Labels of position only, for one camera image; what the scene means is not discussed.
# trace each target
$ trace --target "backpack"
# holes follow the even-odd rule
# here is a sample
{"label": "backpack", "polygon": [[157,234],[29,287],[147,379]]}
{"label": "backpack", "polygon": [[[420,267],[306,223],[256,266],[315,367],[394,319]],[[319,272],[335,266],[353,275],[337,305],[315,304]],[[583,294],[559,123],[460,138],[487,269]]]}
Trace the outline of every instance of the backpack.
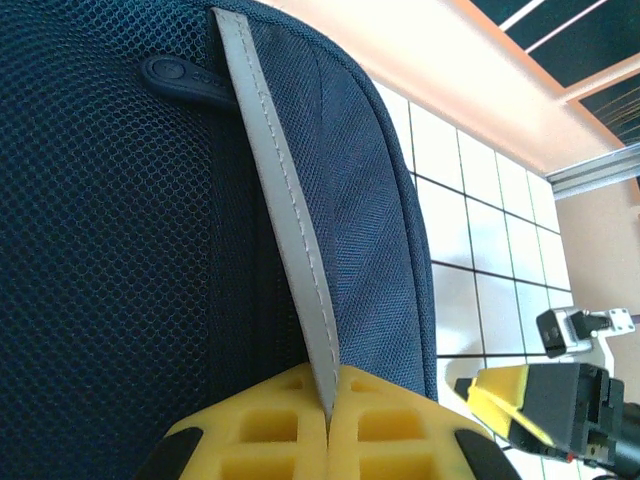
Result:
{"label": "backpack", "polygon": [[[0,5],[0,478],[130,478],[177,420],[306,361],[213,6],[248,19],[342,362],[436,399],[416,192],[339,47],[242,0]],[[218,97],[145,81],[158,56]]]}

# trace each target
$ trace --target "tile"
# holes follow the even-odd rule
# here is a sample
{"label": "tile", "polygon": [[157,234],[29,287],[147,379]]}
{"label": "tile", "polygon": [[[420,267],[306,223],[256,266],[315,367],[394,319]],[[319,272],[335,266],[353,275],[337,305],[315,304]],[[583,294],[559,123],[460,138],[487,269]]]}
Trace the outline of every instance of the tile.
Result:
{"label": "tile", "polygon": [[418,178],[418,198],[427,226],[431,258],[471,267],[471,244],[464,197]]}
{"label": "tile", "polygon": [[454,126],[411,104],[416,173],[462,191],[458,137]]}
{"label": "tile", "polygon": [[520,307],[520,322],[524,348],[527,353],[545,353],[536,318],[549,310],[547,289],[528,283],[516,282],[518,306]]}
{"label": "tile", "polygon": [[556,212],[556,201],[553,198],[551,184],[534,173],[527,172],[527,175],[536,223],[554,232],[559,232],[558,213]]}
{"label": "tile", "polygon": [[527,171],[499,153],[496,153],[496,161],[498,162],[504,209],[514,215],[533,221]]}
{"label": "tile", "polygon": [[[504,453],[522,480],[545,480],[540,457],[516,449]],[[547,480],[555,480],[555,477],[548,477]]]}
{"label": "tile", "polygon": [[500,367],[517,367],[518,365],[526,365],[527,357],[524,355],[517,357],[487,357],[487,368]]}
{"label": "tile", "polygon": [[601,475],[610,475],[604,468],[587,467],[584,463],[578,462],[578,470],[582,480],[592,480]]}
{"label": "tile", "polygon": [[543,459],[544,476],[550,480],[580,480],[577,462],[564,463],[558,460]]}
{"label": "tile", "polygon": [[538,240],[547,285],[570,290],[569,272],[560,235],[538,227]]}
{"label": "tile", "polygon": [[573,307],[573,295],[564,290],[548,289],[550,308]]}
{"label": "tile", "polygon": [[460,131],[458,143],[465,192],[502,208],[498,167],[493,150]]}
{"label": "tile", "polygon": [[538,363],[560,363],[560,360],[557,358],[549,358],[547,356],[529,356],[527,355],[527,364],[535,365]]}
{"label": "tile", "polygon": [[476,274],[485,353],[524,353],[513,280]]}
{"label": "tile", "polygon": [[438,355],[482,355],[473,272],[433,265]]}
{"label": "tile", "polygon": [[477,270],[512,276],[504,212],[467,198],[469,230]]}
{"label": "tile", "polygon": [[544,284],[536,226],[512,215],[506,215],[506,220],[514,277]]}
{"label": "tile", "polygon": [[438,359],[438,403],[449,410],[480,423],[467,404],[454,391],[458,378],[470,378],[485,368],[484,358],[439,358]]}
{"label": "tile", "polygon": [[413,166],[413,148],[411,146],[411,120],[409,119],[409,101],[402,95],[394,92],[393,90],[381,85],[377,82],[373,84],[378,89],[378,93],[382,97],[389,116],[393,122],[393,126],[396,129],[398,140],[400,141],[400,148],[402,148],[402,154],[407,164],[407,168],[410,171],[415,171]]}

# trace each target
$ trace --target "gray reflective strip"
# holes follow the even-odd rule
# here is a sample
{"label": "gray reflective strip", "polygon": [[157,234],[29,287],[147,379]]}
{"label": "gray reflective strip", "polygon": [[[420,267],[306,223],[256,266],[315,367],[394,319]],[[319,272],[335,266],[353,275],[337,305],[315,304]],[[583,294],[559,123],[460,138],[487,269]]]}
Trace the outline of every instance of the gray reflective strip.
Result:
{"label": "gray reflective strip", "polygon": [[318,241],[247,19],[226,10],[213,10],[328,421],[336,395],[340,358]]}

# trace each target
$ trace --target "zipper pull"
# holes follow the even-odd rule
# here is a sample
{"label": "zipper pull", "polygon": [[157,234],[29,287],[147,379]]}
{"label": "zipper pull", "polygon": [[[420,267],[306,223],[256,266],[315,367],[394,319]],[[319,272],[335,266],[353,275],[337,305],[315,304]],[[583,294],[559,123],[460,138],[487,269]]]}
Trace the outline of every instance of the zipper pull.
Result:
{"label": "zipper pull", "polygon": [[225,110],[238,108],[229,80],[181,58],[170,55],[147,58],[140,70],[146,86],[157,94]]}

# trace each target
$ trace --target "yellow foam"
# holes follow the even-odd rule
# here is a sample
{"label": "yellow foam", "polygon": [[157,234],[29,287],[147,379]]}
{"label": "yellow foam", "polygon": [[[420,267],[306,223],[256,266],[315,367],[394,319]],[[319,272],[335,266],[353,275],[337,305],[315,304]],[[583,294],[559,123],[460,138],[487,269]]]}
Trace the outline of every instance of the yellow foam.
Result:
{"label": "yellow foam", "polygon": [[327,444],[308,364],[185,418],[167,435],[188,427],[204,433],[181,480],[473,480],[454,432],[488,435],[435,402],[343,366]]}
{"label": "yellow foam", "polygon": [[509,438],[511,422],[516,421],[542,443],[553,446],[551,437],[521,413],[528,375],[527,365],[480,370],[469,387],[467,405],[502,438]]}

